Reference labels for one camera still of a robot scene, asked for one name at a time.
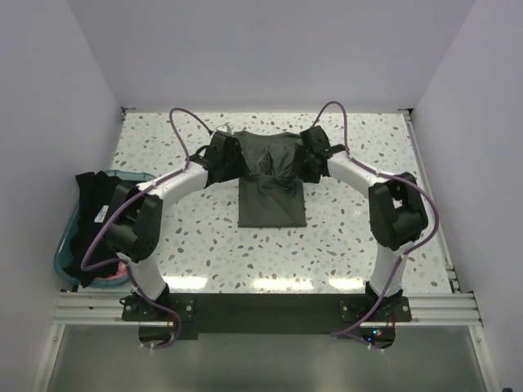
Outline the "dark grey t shirt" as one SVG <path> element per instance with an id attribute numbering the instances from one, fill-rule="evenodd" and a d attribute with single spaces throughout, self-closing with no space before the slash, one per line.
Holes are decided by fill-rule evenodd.
<path id="1" fill-rule="evenodd" d="M 235 134 L 242 147 L 247 174 L 239 178 L 240 228 L 301 228 L 306 226 L 303 182 L 293 169 L 299 135 L 283 132 Z"/>

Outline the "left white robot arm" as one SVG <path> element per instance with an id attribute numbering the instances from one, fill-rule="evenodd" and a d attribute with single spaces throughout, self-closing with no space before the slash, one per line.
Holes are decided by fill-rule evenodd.
<path id="1" fill-rule="evenodd" d="M 102 228 L 105 242 L 123 255 L 123 263 L 140 296 L 141 312 L 151 320 L 169 311 L 168 290 L 154 251 L 161 237 L 163 210 L 210 185 L 239 179 L 247 166 L 237 137 L 216 131 L 207 145 L 190 155 L 188 165 L 137 185 L 122 183 L 114 191 Z"/>

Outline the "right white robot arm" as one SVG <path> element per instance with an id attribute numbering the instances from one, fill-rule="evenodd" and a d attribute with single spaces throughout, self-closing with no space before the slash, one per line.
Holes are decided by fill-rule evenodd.
<path id="1" fill-rule="evenodd" d="M 402 259 L 428 227 L 422 189 L 408 172 L 394 175 L 349 157 L 343 145 L 330 144 L 321 127 L 301 132 L 300 138 L 302 146 L 297 149 L 293 166 L 301 180 L 319 183 L 324 177 L 332 177 L 368 200 L 370 230 L 378 252 L 365 287 L 368 297 L 364 312 L 370 319 L 381 321 L 393 311 L 390 297 L 401 295 Z"/>

